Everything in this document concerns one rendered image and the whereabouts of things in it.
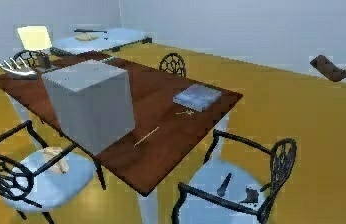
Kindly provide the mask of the brown wooden dining table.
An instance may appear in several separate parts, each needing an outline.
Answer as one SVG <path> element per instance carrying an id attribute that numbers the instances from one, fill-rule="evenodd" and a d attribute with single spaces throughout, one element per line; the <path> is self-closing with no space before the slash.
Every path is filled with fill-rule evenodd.
<path id="1" fill-rule="evenodd" d="M 173 96 L 194 80 L 116 58 L 108 62 L 129 72 L 135 129 L 95 156 L 98 162 L 143 196 L 182 161 L 207 133 L 241 100 L 227 89 L 207 110 L 193 115 L 175 115 L 184 108 Z M 144 142 L 133 145 L 154 128 Z"/>

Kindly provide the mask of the blue grey book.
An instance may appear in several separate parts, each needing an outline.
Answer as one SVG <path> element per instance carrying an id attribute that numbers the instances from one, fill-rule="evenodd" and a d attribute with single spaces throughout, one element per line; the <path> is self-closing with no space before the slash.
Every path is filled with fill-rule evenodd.
<path id="1" fill-rule="evenodd" d="M 197 112 L 207 110 L 221 96 L 221 91 L 200 84 L 193 84 L 173 97 L 173 102 Z"/>

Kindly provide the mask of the thin pale pencil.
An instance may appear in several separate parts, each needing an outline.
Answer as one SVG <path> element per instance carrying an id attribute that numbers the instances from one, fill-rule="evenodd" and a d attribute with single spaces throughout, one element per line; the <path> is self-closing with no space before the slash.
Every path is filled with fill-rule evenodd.
<path id="1" fill-rule="evenodd" d="M 154 134 L 157 130 L 159 130 L 160 127 L 156 127 L 154 128 L 152 131 L 150 131 L 148 134 L 146 134 L 145 136 L 143 136 L 140 140 L 138 140 L 133 146 L 136 147 L 139 144 L 141 144 L 142 142 L 144 142 L 147 138 L 149 138 L 152 134 Z"/>

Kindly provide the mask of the black chair with blue seat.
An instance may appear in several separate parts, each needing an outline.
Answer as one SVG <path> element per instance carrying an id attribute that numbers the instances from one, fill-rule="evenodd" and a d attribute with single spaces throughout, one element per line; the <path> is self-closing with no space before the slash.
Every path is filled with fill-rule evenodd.
<path id="1" fill-rule="evenodd" d="M 43 68 L 38 61 L 38 56 L 41 54 L 45 54 L 42 51 L 36 50 L 36 51 L 31 51 L 31 50 L 22 50 L 18 53 L 16 53 L 13 57 L 14 60 L 17 60 L 21 58 L 29 67 L 39 67 Z"/>
<path id="2" fill-rule="evenodd" d="M 243 168 L 213 159 L 211 155 L 223 139 L 269 155 L 270 181 L 262 185 Z M 292 138 L 282 139 L 267 149 L 245 137 L 215 130 L 203 166 L 187 184 L 178 184 L 179 198 L 172 209 L 172 224 L 268 224 L 277 194 L 292 173 L 296 152 L 297 143 Z M 229 173 L 232 174 L 231 180 L 225 195 L 220 197 L 217 189 Z M 242 203 L 246 198 L 246 188 L 258 191 L 257 204 Z"/>
<path id="3" fill-rule="evenodd" d="M 65 148 L 49 146 L 30 120 L 2 133 L 0 143 L 21 130 L 41 148 L 21 161 L 0 154 L 0 196 L 22 218 L 40 213 L 48 224 L 55 224 L 50 211 L 77 196 L 94 176 L 106 186 L 101 165 L 91 153 L 75 153 L 75 143 Z"/>
<path id="4" fill-rule="evenodd" d="M 164 72 L 179 75 L 181 77 L 186 76 L 186 64 L 181 55 L 176 52 L 171 52 L 165 55 L 160 63 L 159 69 Z"/>

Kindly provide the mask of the large grey box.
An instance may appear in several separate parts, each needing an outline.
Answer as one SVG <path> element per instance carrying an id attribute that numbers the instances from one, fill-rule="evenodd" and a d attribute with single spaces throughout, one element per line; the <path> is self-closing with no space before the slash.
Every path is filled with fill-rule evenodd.
<path id="1" fill-rule="evenodd" d="M 135 128 L 128 71 L 88 60 L 42 75 L 62 132 L 97 155 Z"/>

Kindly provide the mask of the dark pen on seat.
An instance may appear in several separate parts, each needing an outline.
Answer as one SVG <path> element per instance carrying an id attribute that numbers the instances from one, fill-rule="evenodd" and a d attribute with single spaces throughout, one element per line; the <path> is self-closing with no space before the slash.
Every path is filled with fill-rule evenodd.
<path id="1" fill-rule="evenodd" d="M 225 195 L 226 189 L 229 185 L 229 182 L 231 180 L 232 174 L 229 173 L 226 178 L 224 179 L 224 181 L 222 182 L 221 186 L 217 189 L 217 194 L 220 197 L 223 197 Z"/>

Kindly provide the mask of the small dark object on seat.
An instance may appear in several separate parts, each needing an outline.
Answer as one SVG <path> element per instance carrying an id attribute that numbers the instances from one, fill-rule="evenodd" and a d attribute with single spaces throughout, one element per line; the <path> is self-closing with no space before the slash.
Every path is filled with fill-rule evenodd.
<path id="1" fill-rule="evenodd" d="M 257 204 L 258 203 L 258 198 L 259 198 L 259 193 L 255 189 L 251 188 L 246 188 L 246 198 L 242 200 L 242 203 L 245 204 Z"/>

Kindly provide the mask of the beige flat object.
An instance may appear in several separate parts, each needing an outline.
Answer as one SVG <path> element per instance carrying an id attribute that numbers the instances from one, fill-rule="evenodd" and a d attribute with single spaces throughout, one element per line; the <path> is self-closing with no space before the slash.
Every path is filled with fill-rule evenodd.
<path id="1" fill-rule="evenodd" d="M 93 41 L 97 39 L 97 36 L 93 35 L 93 34 L 89 34 L 89 33 L 81 33 L 75 36 L 75 39 L 77 41 L 82 41 L 82 42 L 86 42 L 86 41 Z"/>

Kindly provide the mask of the small brown cup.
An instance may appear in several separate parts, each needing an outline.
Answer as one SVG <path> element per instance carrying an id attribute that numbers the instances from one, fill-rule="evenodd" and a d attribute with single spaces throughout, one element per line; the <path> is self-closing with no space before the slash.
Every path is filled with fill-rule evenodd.
<path id="1" fill-rule="evenodd" d="M 38 56 L 38 61 L 39 64 L 45 68 L 45 69 L 50 69 L 51 68 L 51 63 L 50 63 L 50 59 L 48 57 L 47 54 L 41 54 Z"/>

